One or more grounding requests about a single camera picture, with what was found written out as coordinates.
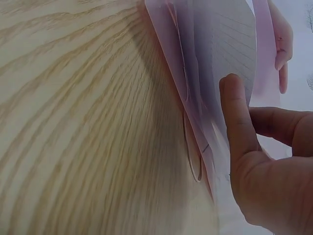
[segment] light wood table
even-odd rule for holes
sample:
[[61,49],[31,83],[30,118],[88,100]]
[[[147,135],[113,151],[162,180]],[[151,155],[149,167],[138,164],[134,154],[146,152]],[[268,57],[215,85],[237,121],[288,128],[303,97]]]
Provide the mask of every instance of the light wood table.
[[171,81],[142,2],[1,0],[0,234],[217,234]]

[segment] notebook page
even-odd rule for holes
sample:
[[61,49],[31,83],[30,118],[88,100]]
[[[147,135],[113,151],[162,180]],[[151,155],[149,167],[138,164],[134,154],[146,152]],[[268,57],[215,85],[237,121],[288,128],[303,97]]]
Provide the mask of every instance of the notebook page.
[[239,75],[249,103],[256,68],[255,17],[246,0],[194,0],[193,4],[201,97],[226,138],[219,81],[229,73]]

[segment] wooden surface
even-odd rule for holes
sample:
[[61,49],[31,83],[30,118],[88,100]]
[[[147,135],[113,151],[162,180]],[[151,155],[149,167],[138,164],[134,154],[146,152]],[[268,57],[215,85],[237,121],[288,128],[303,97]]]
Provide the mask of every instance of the wooden surface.
[[142,2],[0,0],[0,234],[217,234],[171,81]]

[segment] finger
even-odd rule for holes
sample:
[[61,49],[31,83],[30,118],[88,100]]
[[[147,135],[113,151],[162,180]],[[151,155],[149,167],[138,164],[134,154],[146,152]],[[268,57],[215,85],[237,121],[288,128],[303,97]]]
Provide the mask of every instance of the finger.
[[250,116],[257,134],[274,138],[288,146],[292,146],[293,136],[300,121],[311,112],[290,111],[279,108],[250,108]]
[[249,152],[262,149],[251,122],[242,80],[230,74],[220,81],[220,91],[233,167]]
[[279,71],[292,58],[293,54],[293,32],[290,25],[287,25],[284,35],[278,41],[278,52],[275,60],[275,67]]
[[288,64],[285,65],[279,71],[279,90],[281,94],[286,93],[288,86]]

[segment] transparent plastic sheet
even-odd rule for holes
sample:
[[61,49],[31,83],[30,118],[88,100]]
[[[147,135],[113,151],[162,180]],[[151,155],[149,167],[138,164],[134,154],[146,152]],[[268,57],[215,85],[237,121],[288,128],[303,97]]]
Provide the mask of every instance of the transparent plastic sheet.
[[[279,106],[275,38],[267,0],[145,0],[206,167],[220,234],[271,234],[245,222],[229,180],[219,80],[243,78],[252,106]],[[268,153],[284,150],[260,138]]]

